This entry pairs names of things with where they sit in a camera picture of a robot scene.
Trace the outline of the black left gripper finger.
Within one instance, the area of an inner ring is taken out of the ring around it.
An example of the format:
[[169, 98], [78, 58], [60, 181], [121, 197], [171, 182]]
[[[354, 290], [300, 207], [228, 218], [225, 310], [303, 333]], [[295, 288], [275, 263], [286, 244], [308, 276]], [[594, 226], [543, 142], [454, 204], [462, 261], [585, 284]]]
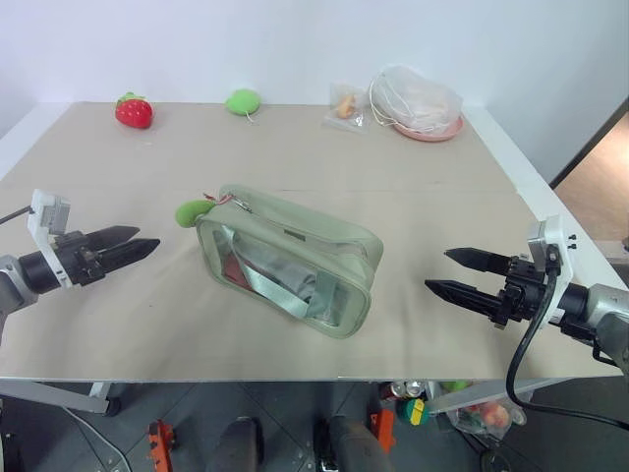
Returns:
[[140, 229], [135, 226], [114, 225], [89, 234], [89, 248], [103, 251], [131, 240]]
[[102, 268], [122, 268], [143, 260], [160, 244], [159, 239], [132, 239], [101, 253]]

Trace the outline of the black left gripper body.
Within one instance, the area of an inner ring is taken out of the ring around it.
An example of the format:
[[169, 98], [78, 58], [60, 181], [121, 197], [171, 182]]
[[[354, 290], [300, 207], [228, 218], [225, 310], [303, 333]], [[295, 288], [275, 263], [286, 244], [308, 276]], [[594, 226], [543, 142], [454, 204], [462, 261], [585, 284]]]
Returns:
[[73, 285], [86, 286], [105, 277], [100, 263], [100, 251], [106, 248], [103, 230], [60, 235], [53, 239], [51, 247]]

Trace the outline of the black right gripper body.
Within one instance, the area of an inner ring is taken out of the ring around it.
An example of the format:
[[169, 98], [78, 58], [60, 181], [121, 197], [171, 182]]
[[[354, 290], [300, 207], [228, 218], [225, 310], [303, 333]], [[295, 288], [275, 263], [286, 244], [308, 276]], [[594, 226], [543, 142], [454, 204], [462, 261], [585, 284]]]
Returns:
[[489, 319], [504, 328], [509, 321], [530, 321], [540, 306], [545, 291], [545, 274], [535, 265], [519, 257], [511, 257], [505, 284], [496, 295], [497, 308]]

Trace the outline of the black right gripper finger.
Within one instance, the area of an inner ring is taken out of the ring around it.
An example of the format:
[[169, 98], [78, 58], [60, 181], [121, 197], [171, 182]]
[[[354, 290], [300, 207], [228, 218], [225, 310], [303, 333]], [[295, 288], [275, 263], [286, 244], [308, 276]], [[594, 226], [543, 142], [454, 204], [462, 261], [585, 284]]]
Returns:
[[498, 297], [455, 280], [427, 279], [425, 286], [442, 300], [485, 316], [496, 315], [502, 304]]
[[494, 274], [507, 274], [512, 261], [510, 257], [476, 248], [449, 249], [444, 255], [461, 266]]

